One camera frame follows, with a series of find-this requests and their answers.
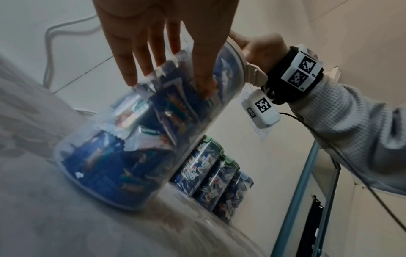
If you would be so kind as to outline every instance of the candy wrapper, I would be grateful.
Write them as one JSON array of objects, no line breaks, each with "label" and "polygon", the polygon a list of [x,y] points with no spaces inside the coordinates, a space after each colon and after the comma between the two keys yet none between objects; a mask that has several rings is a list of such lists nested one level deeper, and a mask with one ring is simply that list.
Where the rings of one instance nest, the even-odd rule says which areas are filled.
[{"label": "candy wrapper", "polygon": [[199,146],[175,173],[172,183],[186,195],[192,196],[222,153],[223,148],[217,141],[204,136]]},{"label": "candy wrapper", "polygon": [[[233,51],[226,43],[216,60],[217,69],[232,70],[239,62],[239,71],[227,73],[236,77],[228,83],[232,90],[219,91],[214,100],[201,99],[190,72],[191,55],[182,52],[63,139],[54,150],[56,163],[98,199],[127,210],[142,209],[185,162],[228,99],[241,91],[245,64]],[[211,143],[202,152],[196,169],[203,174],[220,153]]]},{"label": "candy wrapper", "polygon": [[219,202],[213,209],[213,213],[226,224],[231,222],[236,210],[248,189],[254,185],[254,181],[242,171],[237,171],[227,186]]},{"label": "candy wrapper", "polygon": [[211,212],[239,169],[236,161],[227,155],[221,155],[193,197]]}]

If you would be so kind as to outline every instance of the person's arm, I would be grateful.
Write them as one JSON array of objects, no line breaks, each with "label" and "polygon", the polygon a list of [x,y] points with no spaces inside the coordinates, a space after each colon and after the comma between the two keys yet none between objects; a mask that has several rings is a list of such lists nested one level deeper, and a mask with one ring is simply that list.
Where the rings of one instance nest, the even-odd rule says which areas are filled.
[{"label": "person's arm", "polygon": [[[336,146],[371,186],[406,194],[406,106],[393,110],[325,76],[290,107],[298,118]],[[323,140],[314,136],[323,149],[346,166]]]}]

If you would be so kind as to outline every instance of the blue-lidded jar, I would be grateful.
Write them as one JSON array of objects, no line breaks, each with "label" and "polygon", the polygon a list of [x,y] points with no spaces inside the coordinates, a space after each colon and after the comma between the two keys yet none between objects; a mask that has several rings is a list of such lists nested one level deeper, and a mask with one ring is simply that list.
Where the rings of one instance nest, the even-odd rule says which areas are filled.
[{"label": "blue-lidded jar", "polygon": [[188,196],[192,196],[214,163],[223,154],[223,147],[212,137],[204,136],[198,147],[182,164],[172,183]]},{"label": "blue-lidded jar", "polygon": [[253,185],[252,178],[242,171],[237,171],[214,207],[213,213],[226,224],[230,224],[245,194]]},{"label": "blue-lidded jar", "polygon": [[266,82],[229,38],[214,67],[219,92],[202,99],[191,59],[181,51],[63,139],[54,157],[64,174],[106,203],[127,210],[145,207],[244,83]]},{"label": "blue-lidded jar", "polygon": [[239,169],[235,160],[228,155],[221,155],[193,197],[211,212]]}]

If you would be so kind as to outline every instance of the white tracking device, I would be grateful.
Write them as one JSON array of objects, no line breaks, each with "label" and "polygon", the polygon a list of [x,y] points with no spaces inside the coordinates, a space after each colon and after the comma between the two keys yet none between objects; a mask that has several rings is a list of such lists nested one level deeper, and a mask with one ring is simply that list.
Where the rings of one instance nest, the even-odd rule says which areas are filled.
[{"label": "white tracking device", "polygon": [[241,104],[260,129],[268,128],[280,120],[280,114],[275,105],[260,89],[252,92]]}]

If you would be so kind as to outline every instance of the gray sleeve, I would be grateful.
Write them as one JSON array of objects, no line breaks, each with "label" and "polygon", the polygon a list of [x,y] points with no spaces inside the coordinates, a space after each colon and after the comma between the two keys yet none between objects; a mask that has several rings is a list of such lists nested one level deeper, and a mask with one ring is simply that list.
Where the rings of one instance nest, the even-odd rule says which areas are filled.
[{"label": "gray sleeve", "polygon": [[[371,186],[406,195],[406,106],[393,110],[325,76],[290,107],[299,119],[337,147]],[[323,149],[348,168],[314,136]]]}]

